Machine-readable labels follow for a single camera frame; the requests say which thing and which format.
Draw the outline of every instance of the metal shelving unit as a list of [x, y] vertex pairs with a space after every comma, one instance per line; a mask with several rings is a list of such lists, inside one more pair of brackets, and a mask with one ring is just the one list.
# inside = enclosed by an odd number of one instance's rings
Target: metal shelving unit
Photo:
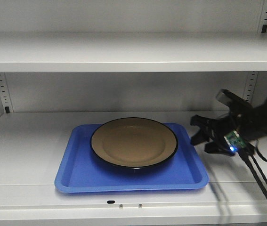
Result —
[[267, 201], [244, 163], [202, 145], [200, 190], [55, 189], [76, 126], [146, 117], [191, 136], [191, 116], [225, 113], [216, 87], [264, 101], [267, 0], [0, 0], [0, 225], [264, 225]]

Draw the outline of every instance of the shelf bracket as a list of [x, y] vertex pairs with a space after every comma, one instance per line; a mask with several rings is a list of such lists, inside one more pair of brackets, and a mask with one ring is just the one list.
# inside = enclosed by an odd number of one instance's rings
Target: shelf bracket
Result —
[[0, 98], [5, 113], [13, 112], [13, 106], [11, 103], [10, 93], [6, 81], [6, 75], [4, 73], [0, 73]]
[[249, 72], [246, 77], [246, 83], [243, 92], [243, 99], [251, 104], [252, 96], [255, 90], [255, 85], [258, 77], [258, 72]]
[[267, 0], [263, 0], [258, 33], [267, 33]]

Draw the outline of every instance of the blue tray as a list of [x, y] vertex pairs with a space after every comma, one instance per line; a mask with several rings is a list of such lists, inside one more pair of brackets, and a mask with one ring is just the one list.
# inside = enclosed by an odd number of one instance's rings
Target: blue tray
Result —
[[175, 123], [165, 125], [176, 134], [178, 150], [166, 162], [143, 169], [113, 166], [93, 153], [90, 138], [101, 125], [74, 128], [55, 179], [56, 188], [65, 193], [95, 193], [204, 187], [209, 177], [186, 130]]

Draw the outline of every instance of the shelf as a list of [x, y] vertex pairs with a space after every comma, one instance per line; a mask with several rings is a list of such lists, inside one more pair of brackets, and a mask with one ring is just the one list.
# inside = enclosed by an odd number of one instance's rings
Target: shelf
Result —
[[267, 34], [0, 32], [0, 72], [267, 71]]
[[[82, 124], [121, 117], [146, 117], [182, 124], [189, 135], [191, 116], [216, 118], [224, 112], [10, 113], [0, 117], [0, 225], [18, 220], [72, 225], [180, 225], [267, 222], [267, 201], [239, 157], [196, 150], [210, 183], [177, 192], [67, 195], [54, 179], [71, 131]], [[267, 149], [267, 142], [261, 142]], [[267, 163], [259, 161], [267, 174]]]

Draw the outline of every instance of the brown plate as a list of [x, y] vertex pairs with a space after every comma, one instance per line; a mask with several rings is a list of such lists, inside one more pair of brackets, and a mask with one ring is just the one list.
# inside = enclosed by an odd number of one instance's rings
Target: brown plate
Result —
[[171, 158], [178, 140], [171, 129], [144, 118], [122, 118], [100, 126], [91, 147], [101, 159], [118, 166], [143, 168]]

